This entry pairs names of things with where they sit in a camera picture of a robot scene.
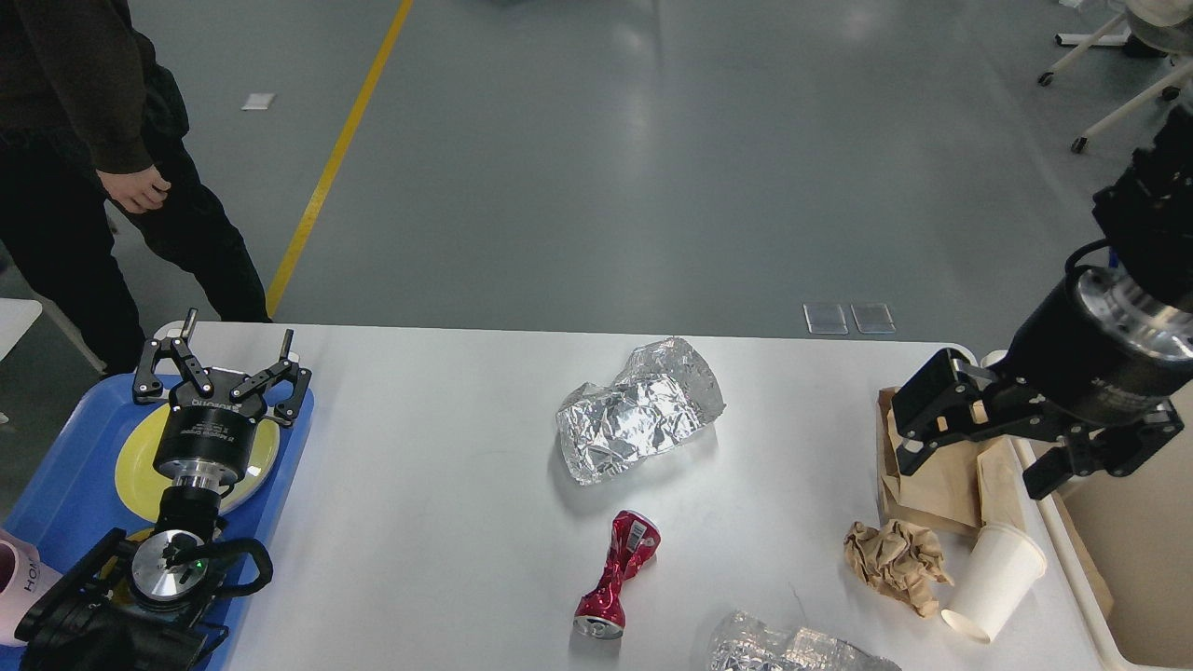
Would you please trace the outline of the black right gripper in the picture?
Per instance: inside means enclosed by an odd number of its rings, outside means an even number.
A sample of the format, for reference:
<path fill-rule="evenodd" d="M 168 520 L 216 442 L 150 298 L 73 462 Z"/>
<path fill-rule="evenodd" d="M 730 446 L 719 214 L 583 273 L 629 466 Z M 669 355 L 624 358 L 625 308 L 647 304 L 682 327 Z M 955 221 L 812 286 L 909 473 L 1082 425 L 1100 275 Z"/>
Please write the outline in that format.
<path fill-rule="evenodd" d="M 939 349 L 896 390 L 900 474 L 941 447 L 1019 436 L 1055 442 L 1024 472 L 1031 500 L 1098 470 L 1125 478 L 1183 430 L 1167 398 L 1191 377 L 1188 277 L 1074 267 L 993 369 Z"/>

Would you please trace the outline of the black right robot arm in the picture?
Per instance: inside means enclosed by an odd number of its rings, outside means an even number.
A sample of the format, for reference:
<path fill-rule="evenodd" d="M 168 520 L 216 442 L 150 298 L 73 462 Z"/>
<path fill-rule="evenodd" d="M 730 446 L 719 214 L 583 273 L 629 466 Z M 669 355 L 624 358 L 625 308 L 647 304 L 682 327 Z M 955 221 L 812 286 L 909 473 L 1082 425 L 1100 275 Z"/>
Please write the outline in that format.
<path fill-rule="evenodd" d="M 1179 107 L 1094 195 L 1104 236 L 1069 256 L 1001 361 L 979 368 L 941 349 L 895 392 L 900 474 L 962 441 L 1045 441 L 1024 474 L 1041 500 L 1075 476 L 1133 474 L 1182 430 L 1172 396 L 1192 377 L 1189 161 Z"/>

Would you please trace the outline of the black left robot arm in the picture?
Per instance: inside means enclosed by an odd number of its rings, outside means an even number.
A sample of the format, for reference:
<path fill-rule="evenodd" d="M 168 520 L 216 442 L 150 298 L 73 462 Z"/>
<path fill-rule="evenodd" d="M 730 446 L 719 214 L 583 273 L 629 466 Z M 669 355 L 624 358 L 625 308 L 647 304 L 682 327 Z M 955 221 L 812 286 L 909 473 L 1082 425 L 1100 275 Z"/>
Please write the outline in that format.
<path fill-rule="evenodd" d="M 291 330 L 255 374 L 205 365 L 196 318 L 87 392 L 4 523 L 5 670 L 220 670 L 272 581 L 313 374 Z"/>

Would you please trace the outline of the person's hand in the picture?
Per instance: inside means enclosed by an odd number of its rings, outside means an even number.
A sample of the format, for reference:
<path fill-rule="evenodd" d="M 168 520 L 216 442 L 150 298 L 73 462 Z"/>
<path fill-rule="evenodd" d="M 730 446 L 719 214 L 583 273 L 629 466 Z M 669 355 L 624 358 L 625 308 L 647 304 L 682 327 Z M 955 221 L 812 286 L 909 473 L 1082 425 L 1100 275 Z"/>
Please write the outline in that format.
<path fill-rule="evenodd" d="M 101 180 L 103 191 L 107 193 L 109 199 L 115 201 L 124 213 L 132 215 L 161 209 L 171 190 L 171 183 L 162 177 L 157 166 L 132 173 L 95 170 L 95 174 Z"/>

